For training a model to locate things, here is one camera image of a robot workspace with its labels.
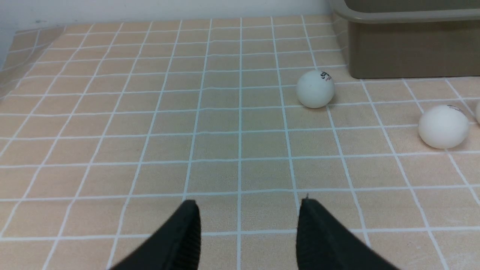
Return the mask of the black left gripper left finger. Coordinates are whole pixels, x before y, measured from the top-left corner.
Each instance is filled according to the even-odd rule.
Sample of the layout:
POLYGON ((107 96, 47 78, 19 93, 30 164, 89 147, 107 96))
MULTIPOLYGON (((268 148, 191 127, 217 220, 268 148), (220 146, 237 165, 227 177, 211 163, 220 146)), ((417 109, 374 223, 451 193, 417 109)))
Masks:
POLYGON ((170 218, 112 270, 197 270, 201 218, 195 200, 185 200, 170 218))

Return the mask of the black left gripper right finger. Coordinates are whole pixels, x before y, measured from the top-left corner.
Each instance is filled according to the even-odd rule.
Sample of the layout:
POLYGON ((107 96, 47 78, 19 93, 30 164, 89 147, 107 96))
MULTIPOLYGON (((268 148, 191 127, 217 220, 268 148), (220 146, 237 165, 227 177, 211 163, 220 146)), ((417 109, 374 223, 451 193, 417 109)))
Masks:
POLYGON ((300 270, 397 270, 360 241, 321 203, 304 198, 295 242, 300 270))

